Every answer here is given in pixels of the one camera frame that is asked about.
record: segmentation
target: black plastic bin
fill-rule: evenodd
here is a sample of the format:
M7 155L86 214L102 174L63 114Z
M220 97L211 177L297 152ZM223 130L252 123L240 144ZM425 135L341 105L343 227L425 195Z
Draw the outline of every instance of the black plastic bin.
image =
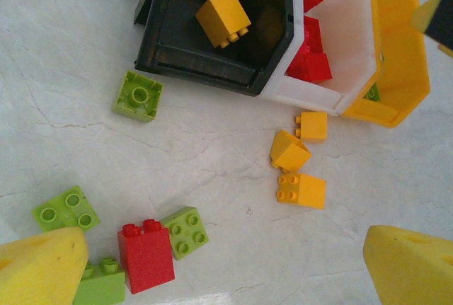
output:
M239 0L249 33L213 48L195 18L206 0L140 0L134 23L145 25L135 69L258 95L294 36L292 0Z

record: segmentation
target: green square brick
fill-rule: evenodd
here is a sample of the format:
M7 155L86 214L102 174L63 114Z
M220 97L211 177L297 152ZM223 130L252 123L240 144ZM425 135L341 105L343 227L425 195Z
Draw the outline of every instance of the green square brick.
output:
M379 95L379 89L377 88L377 84L374 84L373 87L368 91L367 95L364 96L367 100L371 100L374 102L380 102L381 96Z
M125 271L114 258L104 258L100 265L88 261L73 305L111 305L126 299Z
M184 207L161 220L170 232L170 242L176 260L191 254L205 245L209 238L205 226L195 207Z
M44 232L63 227L88 231L101 222L79 186L40 205L32 214Z
M164 86L128 71L113 106L115 113L142 122L154 120Z

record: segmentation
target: marble floor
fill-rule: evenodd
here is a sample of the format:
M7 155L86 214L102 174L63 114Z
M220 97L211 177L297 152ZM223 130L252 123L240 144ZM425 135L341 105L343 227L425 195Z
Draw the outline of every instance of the marble floor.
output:
M432 93L398 128L332 117L305 173L323 211L275 201L276 131L298 108L165 84L155 121L111 105L133 68L138 0L0 0L0 242L40 233L30 211L80 185L101 218L93 262L123 224L196 206L209 244L176 280L126 304L378 304L362 258L370 225L453 238L453 60L426 41Z

